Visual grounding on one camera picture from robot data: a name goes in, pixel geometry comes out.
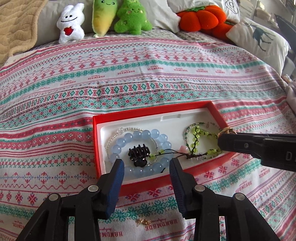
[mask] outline beige quilted blanket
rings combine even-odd
[[[0,0],[0,66],[35,45],[38,16],[47,1]]]

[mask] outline white plush toy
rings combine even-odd
[[[69,40],[79,40],[84,38],[84,31],[81,24],[84,22],[84,4],[78,3],[75,6],[68,5],[64,8],[57,22],[57,27],[61,30],[59,43],[64,44]]]

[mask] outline striped fabric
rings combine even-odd
[[[238,132],[296,133],[282,84],[241,48],[152,34],[54,45],[2,68],[0,240],[15,240],[48,194],[72,195],[96,182],[93,115],[211,100]],[[294,173],[236,154],[196,180],[219,194],[245,193],[281,240],[295,240]],[[151,225],[136,227],[141,217]],[[182,219],[166,186],[119,198],[99,224],[102,240],[192,240],[194,222]]]

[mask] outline green christmas tree plush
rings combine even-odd
[[[117,33],[129,32],[140,35],[142,30],[152,29],[151,23],[147,20],[146,11],[138,0],[124,0],[117,11],[117,16],[120,18],[114,26]]]

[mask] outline deer print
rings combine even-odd
[[[244,23],[247,27],[254,27],[255,30],[254,30],[254,33],[253,33],[253,39],[257,40],[258,42],[258,46],[262,49],[262,51],[266,52],[266,50],[264,50],[262,47],[261,47],[261,42],[262,43],[267,43],[267,44],[271,44],[271,42],[266,42],[262,39],[263,35],[265,35],[266,37],[268,37],[271,41],[273,41],[273,39],[269,36],[274,36],[273,34],[271,33],[268,33],[268,32],[265,32],[262,28],[260,28],[259,26],[257,25],[254,25],[254,24],[249,24],[249,23]]]

